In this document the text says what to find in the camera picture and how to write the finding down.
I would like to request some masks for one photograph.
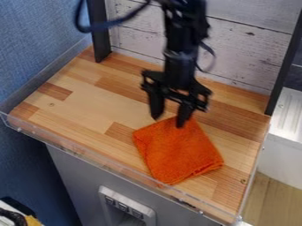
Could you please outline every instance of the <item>orange towel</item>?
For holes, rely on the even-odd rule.
[[[152,176],[166,184],[175,184],[223,166],[223,158],[192,118],[183,128],[169,118],[139,129],[133,141]]]

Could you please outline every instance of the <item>white wooden wall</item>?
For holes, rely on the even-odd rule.
[[[109,18],[125,15],[143,0],[108,0]],[[217,54],[213,71],[199,75],[269,94],[296,24],[301,0],[208,0],[210,39]],[[162,10],[152,3],[137,18],[110,31],[117,52],[162,64]],[[200,65],[211,57],[200,55]]]

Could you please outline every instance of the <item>wooden tabletop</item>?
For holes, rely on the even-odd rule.
[[[155,122],[149,115],[147,95],[140,90],[142,69],[161,70],[161,67],[117,53],[97,64],[92,49],[86,49],[27,97],[11,116],[93,150],[96,155],[80,150],[87,159],[100,161],[96,156],[101,154],[150,176],[132,143],[133,131]],[[186,179],[174,188],[226,214],[237,215],[268,129],[269,117],[263,115],[268,97],[208,79],[199,81],[212,89],[214,96],[210,111],[195,111],[194,116],[222,154],[225,166]],[[167,103],[162,119],[175,116],[177,110],[175,102]],[[52,139],[52,142],[79,151],[66,141]],[[172,190],[162,190],[175,195]],[[222,222],[232,221],[212,207],[189,202]]]

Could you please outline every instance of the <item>black cable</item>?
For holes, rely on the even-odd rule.
[[[117,19],[106,21],[103,23],[96,23],[91,26],[82,26],[80,24],[80,14],[81,14],[81,10],[84,6],[84,0],[79,0],[79,4],[77,6],[77,10],[76,10],[76,14],[75,14],[74,24],[78,28],[78,30],[82,33],[101,32],[112,26],[116,26],[129,19],[134,18],[140,11],[144,10],[150,4],[150,2],[151,2],[151,0],[146,0],[146,2],[143,5],[140,5],[139,7],[135,8],[134,10],[132,10],[131,12],[129,12],[127,15],[125,15],[122,18],[117,18]]]
[[[215,54],[215,52],[213,51],[213,49],[210,48],[210,47],[209,47],[207,44],[205,44],[203,41],[200,42],[200,46],[201,46],[204,50],[206,50],[209,54],[211,54],[211,55],[213,56],[213,60],[212,60],[211,64],[210,64],[206,69],[201,69],[197,62],[195,62],[195,66],[196,66],[196,68],[197,68],[199,71],[208,73],[208,72],[212,71],[212,69],[213,69],[214,66],[215,66],[215,62],[216,62],[216,54]]]

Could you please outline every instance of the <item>blue fabric wall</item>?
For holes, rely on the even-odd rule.
[[[76,3],[0,1],[0,103],[83,39],[72,24]],[[3,196],[32,208],[45,225],[79,225],[46,147],[1,122],[0,198]]]

